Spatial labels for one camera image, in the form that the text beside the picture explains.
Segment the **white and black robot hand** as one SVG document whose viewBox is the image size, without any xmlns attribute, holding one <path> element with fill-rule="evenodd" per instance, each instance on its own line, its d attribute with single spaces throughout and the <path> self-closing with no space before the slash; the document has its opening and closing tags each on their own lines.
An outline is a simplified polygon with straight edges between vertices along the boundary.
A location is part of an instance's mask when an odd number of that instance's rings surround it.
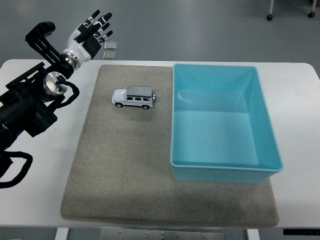
<svg viewBox="0 0 320 240">
<path fill-rule="evenodd" d="M 69 36 L 66 46 L 62 51 L 65 56 L 70 56 L 79 67 L 82 63 L 92 60 L 103 43 L 113 34 L 108 30 L 112 13 L 108 12 L 98 17 L 100 10 L 96 10 L 83 23 L 81 23 Z"/>
</svg>

